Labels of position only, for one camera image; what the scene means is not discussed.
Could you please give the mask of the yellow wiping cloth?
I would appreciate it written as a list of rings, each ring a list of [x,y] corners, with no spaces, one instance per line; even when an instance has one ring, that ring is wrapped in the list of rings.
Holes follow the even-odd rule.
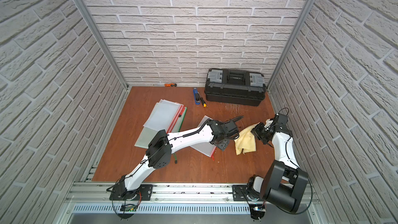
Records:
[[[239,138],[235,140],[235,151],[237,155],[257,150],[255,136],[251,133],[256,124],[250,125],[240,131]]]

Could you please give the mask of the red zip mesh document bag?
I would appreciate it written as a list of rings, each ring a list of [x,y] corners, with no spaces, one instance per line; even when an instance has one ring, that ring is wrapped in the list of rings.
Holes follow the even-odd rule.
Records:
[[[198,143],[195,145],[191,145],[191,148],[195,149],[196,151],[208,157],[212,157],[217,147],[211,143],[205,142],[205,143]]]

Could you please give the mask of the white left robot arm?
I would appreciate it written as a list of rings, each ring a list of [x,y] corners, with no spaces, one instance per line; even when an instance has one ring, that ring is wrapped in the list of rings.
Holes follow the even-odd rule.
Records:
[[[238,127],[233,120],[207,119],[198,128],[177,133],[161,130],[150,142],[142,161],[131,173],[122,176],[117,186],[121,186],[123,192],[135,191],[153,171],[168,165],[177,151],[201,143],[211,143],[225,150],[229,141],[238,137]]]

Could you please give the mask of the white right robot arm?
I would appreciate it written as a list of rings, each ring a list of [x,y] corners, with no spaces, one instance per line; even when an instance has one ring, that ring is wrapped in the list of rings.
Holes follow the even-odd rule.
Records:
[[[270,202],[289,214],[298,214],[309,178],[297,164],[292,132],[280,124],[267,127],[262,122],[251,132],[265,144],[272,142],[275,160],[264,177],[254,175],[249,179],[249,195]]]

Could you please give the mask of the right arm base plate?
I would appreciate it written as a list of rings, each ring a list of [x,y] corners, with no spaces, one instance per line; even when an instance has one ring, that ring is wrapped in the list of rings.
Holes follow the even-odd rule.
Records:
[[[233,185],[232,196],[234,202],[260,202],[260,193],[247,185]]]

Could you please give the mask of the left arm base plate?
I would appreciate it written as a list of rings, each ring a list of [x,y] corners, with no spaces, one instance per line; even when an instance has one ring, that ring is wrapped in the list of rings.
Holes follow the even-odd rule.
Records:
[[[152,195],[153,185],[143,184],[138,189],[127,191],[124,185],[113,185],[106,189],[110,193],[111,201],[149,201]]]

